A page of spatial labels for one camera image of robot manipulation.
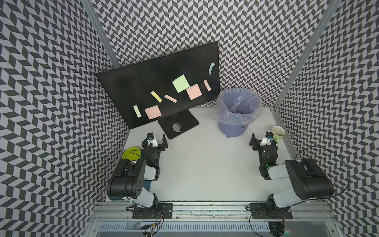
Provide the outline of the large pink sticky note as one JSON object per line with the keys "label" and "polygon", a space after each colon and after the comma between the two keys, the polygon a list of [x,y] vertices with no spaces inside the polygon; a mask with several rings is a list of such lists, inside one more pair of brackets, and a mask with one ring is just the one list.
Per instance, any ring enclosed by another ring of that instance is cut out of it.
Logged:
{"label": "large pink sticky note", "polygon": [[154,119],[162,116],[158,105],[146,108],[145,113],[147,114],[149,119]]}
{"label": "large pink sticky note", "polygon": [[198,84],[195,84],[195,85],[187,88],[186,92],[187,92],[190,100],[194,100],[194,99],[202,96],[202,92],[201,92]]}

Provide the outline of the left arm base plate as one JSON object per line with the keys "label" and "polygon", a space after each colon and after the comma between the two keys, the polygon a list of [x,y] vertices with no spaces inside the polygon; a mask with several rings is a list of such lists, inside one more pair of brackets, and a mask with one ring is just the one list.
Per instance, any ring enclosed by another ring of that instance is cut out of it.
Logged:
{"label": "left arm base plate", "polygon": [[173,214],[173,203],[158,203],[153,207],[135,207],[132,219],[171,219]]}

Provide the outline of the large green sticky note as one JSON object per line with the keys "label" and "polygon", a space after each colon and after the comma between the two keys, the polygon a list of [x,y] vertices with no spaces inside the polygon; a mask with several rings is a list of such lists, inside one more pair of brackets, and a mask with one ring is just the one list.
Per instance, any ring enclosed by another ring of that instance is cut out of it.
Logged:
{"label": "large green sticky note", "polygon": [[181,75],[179,76],[178,78],[176,78],[172,84],[174,85],[175,87],[175,90],[178,92],[178,93],[181,93],[182,91],[185,91],[186,89],[188,89],[190,87],[185,75]]}

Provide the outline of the green sticky strip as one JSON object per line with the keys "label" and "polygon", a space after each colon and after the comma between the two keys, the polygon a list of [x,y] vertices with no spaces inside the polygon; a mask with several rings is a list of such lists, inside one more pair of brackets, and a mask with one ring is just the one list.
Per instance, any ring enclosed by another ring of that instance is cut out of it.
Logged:
{"label": "green sticky strip", "polygon": [[138,106],[137,105],[133,105],[133,109],[135,111],[135,114],[136,114],[137,118],[141,118],[142,115],[140,113],[140,110],[139,110]]}

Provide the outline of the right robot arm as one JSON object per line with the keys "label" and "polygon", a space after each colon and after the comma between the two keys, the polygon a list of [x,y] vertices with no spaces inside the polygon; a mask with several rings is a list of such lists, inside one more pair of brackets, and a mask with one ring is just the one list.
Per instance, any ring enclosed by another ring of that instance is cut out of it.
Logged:
{"label": "right robot arm", "polygon": [[288,178],[291,182],[290,187],[268,196],[267,212],[288,209],[309,199],[329,198],[334,194],[332,182],[313,159],[285,160],[277,164],[278,147],[272,132],[267,131],[261,140],[252,134],[249,146],[258,152],[258,169],[265,180]]}

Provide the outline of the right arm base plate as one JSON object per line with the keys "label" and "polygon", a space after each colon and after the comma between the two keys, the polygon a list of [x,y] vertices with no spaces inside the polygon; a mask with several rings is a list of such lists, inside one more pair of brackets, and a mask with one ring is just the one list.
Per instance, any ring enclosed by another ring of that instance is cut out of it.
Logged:
{"label": "right arm base plate", "polygon": [[250,203],[250,211],[253,219],[262,220],[291,220],[293,219],[290,208],[268,207],[265,203]]}

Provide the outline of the blue sticky strip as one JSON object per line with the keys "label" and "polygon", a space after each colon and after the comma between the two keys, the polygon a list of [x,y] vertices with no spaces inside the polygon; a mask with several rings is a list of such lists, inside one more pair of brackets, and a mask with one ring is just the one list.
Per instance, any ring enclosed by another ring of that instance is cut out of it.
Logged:
{"label": "blue sticky strip", "polygon": [[213,67],[215,66],[215,63],[212,62],[209,66],[209,69],[208,69],[208,74],[211,75],[212,74],[212,70],[213,70]]}

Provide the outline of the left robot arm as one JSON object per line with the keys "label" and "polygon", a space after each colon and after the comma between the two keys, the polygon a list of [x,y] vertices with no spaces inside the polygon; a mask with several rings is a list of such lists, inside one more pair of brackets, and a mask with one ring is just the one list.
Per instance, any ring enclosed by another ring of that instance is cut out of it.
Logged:
{"label": "left robot arm", "polygon": [[158,198],[144,187],[145,181],[157,181],[160,176],[160,154],[168,149],[166,136],[158,143],[154,133],[148,133],[142,147],[131,147],[125,155],[137,160],[120,159],[107,185],[110,200],[127,200],[138,208],[158,210]]}

